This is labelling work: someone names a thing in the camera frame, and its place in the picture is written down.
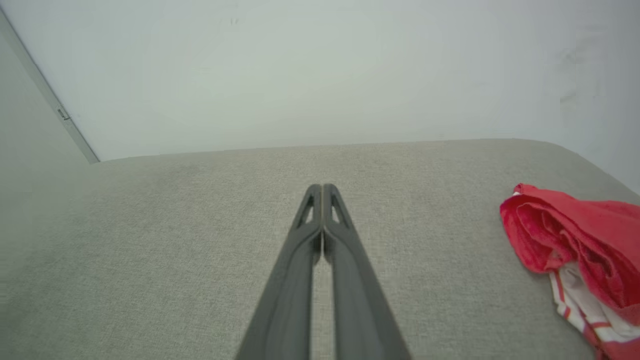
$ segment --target red towel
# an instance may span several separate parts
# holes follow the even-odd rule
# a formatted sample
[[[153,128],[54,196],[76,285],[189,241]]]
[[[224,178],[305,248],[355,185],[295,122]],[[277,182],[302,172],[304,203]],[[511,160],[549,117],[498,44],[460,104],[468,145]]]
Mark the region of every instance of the red towel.
[[[640,325],[640,207],[583,201],[519,184],[500,215],[511,245],[531,271],[576,261],[589,291],[622,319]]]

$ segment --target red and white fabric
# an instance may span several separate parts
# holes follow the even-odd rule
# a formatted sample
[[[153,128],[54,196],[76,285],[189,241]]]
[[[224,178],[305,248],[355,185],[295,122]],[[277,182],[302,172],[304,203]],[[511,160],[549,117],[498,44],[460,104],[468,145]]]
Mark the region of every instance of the red and white fabric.
[[[640,207],[519,184],[500,206],[531,271],[549,273],[558,313],[600,359],[640,359]]]
[[[597,359],[640,358],[640,327],[624,321],[587,289],[576,263],[549,273],[557,312],[580,331]]]

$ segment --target gray upholstered surface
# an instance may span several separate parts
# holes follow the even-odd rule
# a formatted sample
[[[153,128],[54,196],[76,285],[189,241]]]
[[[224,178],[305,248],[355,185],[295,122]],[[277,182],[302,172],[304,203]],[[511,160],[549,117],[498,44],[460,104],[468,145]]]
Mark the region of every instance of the gray upholstered surface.
[[[24,205],[7,243],[7,359],[230,359],[311,183],[335,183],[416,359],[585,359],[502,230],[519,182],[640,198],[580,156],[525,140],[259,149],[92,165]],[[316,268],[316,359],[333,357]]]

